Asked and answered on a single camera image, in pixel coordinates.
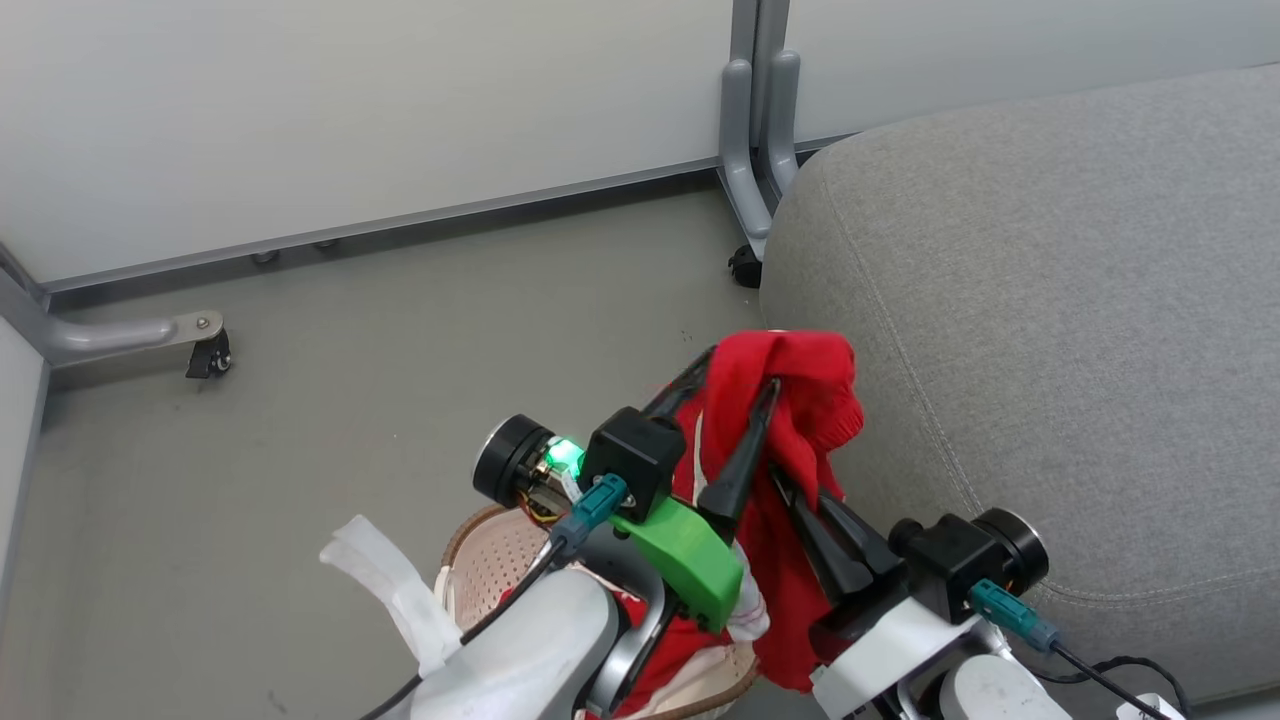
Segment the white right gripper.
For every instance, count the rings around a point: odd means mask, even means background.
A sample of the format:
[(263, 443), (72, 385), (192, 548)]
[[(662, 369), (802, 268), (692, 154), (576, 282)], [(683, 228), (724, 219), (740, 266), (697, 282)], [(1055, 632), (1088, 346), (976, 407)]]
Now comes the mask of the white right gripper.
[(769, 477), (787, 509), (823, 596), (832, 607), (810, 625), (817, 656), (812, 697), (829, 719), (927, 719), (913, 683), (945, 671), (948, 657), (986, 624), (972, 615), (959, 624), (941, 618), (904, 588), (860, 593), (900, 575), (902, 560), (888, 541), (833, 492), (822, 489), (818, 515), (781, 466)]

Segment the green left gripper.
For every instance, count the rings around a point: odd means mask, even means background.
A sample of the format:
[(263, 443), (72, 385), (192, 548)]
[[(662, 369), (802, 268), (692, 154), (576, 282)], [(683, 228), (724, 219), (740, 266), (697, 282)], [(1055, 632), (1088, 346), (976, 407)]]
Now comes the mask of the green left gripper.
[[(699, 354), (650, 400), (641, 414), (652, 421), (677, 421), (681, 409), (705, 384), (717, 345)], [(698, 496), (696, 509), (676, 497), (663, 498), (645, 521), (622, 512), (611, 516), (616, 530), (628, 534), (640, 555), (687, 607), (691, 619), (721, 633), (739, 602), (745, 566), (732, 548), (748, 505), (756, 466), (778, 402), (781, 379), (769, 378), (748, 414), (745, 432), (719, 475)]]

